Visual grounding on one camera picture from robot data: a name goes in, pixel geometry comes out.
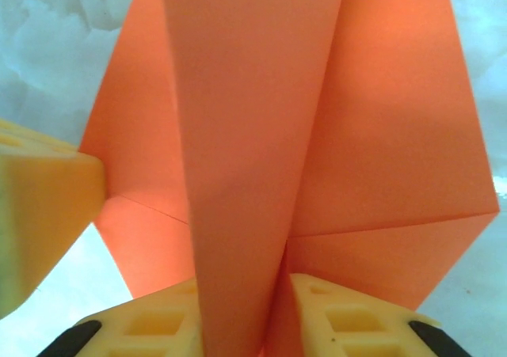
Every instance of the yellow plastic object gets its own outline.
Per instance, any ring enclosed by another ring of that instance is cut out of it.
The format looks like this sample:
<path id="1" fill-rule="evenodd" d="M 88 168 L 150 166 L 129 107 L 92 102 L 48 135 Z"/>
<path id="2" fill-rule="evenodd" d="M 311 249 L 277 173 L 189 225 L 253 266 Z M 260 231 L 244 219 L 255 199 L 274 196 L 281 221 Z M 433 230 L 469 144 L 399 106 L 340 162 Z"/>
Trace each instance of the yellow plastic object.
<path id="1" fill-rule="evenodd" d="M 305 357 L 435 357 L 408 325 L 433 319 L 310 275 L 291 280 Z"/>
<path id="2" fill-rule="evenodd" d="M 35 290 L 104 200 L 99 159 L 0 120 L 0 318 Z"/>
<path id="3" fill-rule="evenodd" d="M 203 357 L 196 280 L 96 313 L 102 323 L 76 357 Z"/>

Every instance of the yellow plastic block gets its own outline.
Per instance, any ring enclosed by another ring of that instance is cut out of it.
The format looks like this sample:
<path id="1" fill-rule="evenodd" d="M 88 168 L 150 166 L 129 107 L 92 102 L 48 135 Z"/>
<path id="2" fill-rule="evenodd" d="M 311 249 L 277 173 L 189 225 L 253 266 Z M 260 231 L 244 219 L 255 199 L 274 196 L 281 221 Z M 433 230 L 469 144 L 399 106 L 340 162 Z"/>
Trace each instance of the yellow plastic block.
<path id="1" fill-rule="evenodd" d="M 99 159 L 0 120 L 0 318 L 35 290 L 104 200 Z"/>
<path id="2" fill-rule="evenodd" d="M 435 357 L 409 321 L 423 315 L 310 275 L 291 275 L 305 357 Z"/>
<path id="3" fill-rule="evenodd" d="M 77 357 L 203 357 L 196 280 L 81 320 L 101 328 Z"/>

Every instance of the orange paper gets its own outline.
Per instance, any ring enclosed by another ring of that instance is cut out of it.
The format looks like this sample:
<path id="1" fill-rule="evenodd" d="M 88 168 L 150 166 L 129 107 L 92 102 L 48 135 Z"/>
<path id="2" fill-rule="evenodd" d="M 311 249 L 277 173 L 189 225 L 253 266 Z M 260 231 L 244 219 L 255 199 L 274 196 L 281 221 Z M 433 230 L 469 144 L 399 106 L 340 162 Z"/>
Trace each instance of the orange paper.
<path id="1" fill-rule="evenodd" d="M 290 272 L 414 308 L 498 210 L 449 0 L 134 0 L 82 150 L 207 357 L 300 355 Z"/>

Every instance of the black rubber piece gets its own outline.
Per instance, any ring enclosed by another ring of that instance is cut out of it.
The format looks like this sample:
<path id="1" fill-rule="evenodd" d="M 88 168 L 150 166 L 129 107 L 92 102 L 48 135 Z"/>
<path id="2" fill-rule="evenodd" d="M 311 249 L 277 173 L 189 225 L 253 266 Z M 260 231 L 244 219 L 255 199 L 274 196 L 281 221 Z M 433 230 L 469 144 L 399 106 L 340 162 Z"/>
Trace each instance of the black rubber piece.
<path id="1" fill-rule="evenodd" d="M 97 320 L 76 325 L 58 336 L 37 357 L 76 357 L 102 327 Z"/>
<path id="2" fill-rule="evenodd" d="M 440 328 L 422 321 L 409 321 L 409 326 L 438 357 L 472 357 Z"/>

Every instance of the orange origami figure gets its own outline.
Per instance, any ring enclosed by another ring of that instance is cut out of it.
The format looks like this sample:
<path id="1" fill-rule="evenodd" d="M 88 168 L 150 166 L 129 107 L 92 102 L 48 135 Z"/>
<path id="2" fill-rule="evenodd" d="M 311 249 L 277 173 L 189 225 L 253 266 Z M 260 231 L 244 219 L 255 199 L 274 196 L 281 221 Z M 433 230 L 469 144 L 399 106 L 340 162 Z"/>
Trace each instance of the orange origami figure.
<path id="1" fill-rule="evenodd" d="M 80 151 L 208 357 L 301 356 L 293 272 L 416 308 L 498 211 L 449 0 L 134 0 Z"/>

